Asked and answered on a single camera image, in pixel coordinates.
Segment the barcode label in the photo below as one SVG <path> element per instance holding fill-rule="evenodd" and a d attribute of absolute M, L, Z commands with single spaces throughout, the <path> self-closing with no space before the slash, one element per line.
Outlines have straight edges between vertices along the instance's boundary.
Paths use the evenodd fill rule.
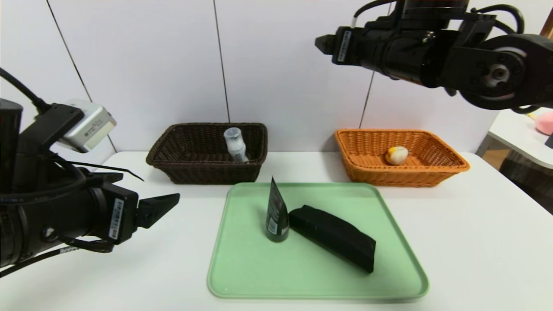
<path fill-rule="evenodd" d="M 267 230 L 269 230 L 269 232 L 271 232 L 272 234 L 277 234 L 277 224 L 272 218 L 269 219 L 269 227 L 267 228 Z"/>
<path fill-rule="evenodd" d="M 119 226 L 121 225 L 123 205 L 123 200 L 115 199 L 115 203 L 113 204 L 113 214 L 111 215 L 111 226 L 109 226 L 109 237 L 114 240 L 116 240 L 119 236 Z"/>
<path fill-rule="evenodd" d="M 344 61 L 346 59 L 347 47 L 349 45 L 349 39 L 351 38 L 351 32 L 344 32 L 344 37 L 342 39 L 342 45 L 340 46 L 340 51 L 338 52 L 338 61 Z"/>
<path fill-rule="evenodd" d="M 60 254 L 69 253 L 69 252 L 72 252 L 72 251 L 76 251 L 78 249 L 79 249 L 78 247 L 72 247 L 72 246 L 60 248 Z"/>

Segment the pink plush toy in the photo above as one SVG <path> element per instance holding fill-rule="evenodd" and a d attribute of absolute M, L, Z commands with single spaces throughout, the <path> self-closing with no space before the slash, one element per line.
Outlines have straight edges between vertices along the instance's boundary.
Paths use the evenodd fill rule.
<path fill-rule="evenodd" d="M 553 111 L 536 118 L 536 130 L 546 135 L 553 133 Z"/>

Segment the robotic arm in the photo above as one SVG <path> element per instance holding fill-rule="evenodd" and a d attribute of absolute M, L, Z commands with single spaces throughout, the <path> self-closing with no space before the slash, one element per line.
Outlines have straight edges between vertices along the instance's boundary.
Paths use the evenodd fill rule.
<path fill-rule="evenodd" d="M 484 109 L 512 108 L 528 113 L 553 108 L 553 42 L 523 34 L 524 20 L 512 6 L 499 4 L 467 11 L 468 0 L 397 0 L 390 16 L 356 27 L 357 17 L 395 0 L 377 0 L 360 8 L 350 27 L 315 40 L 336 65 L 361 66 L 394 80 L 457 91 Z M 507 11 L 516 32 L 491 11 Z M 450 20 L 459 30 L 448 30 Z M 493 27 L 507 35 L 486 40 Z M 532 105 L 529 108 L 520 106 Z"/>

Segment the white plastic bottle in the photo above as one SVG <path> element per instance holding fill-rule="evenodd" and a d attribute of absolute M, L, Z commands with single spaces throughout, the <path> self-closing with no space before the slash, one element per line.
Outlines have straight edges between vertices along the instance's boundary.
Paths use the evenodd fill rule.
<path fill-rule="evenodd" d="M 247 162 L 246 144 L 242 139 L 242 131 L 237 127 L 228 128 L 223 134 L 227 141 L 227 149 L 235 162 Z"/>

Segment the orange wicker basket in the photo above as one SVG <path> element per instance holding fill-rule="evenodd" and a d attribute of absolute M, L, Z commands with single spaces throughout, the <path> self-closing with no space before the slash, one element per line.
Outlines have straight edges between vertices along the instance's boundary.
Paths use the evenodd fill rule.
<path fill-rule="evenodd" d="M 335 133 L 351 181 L 381 186 L 433 187 L 470 166 L 438 136 L 416 129 L 340 129 Z M 405 163 L 390 165 L 389 148 L 409 150 Z"/>

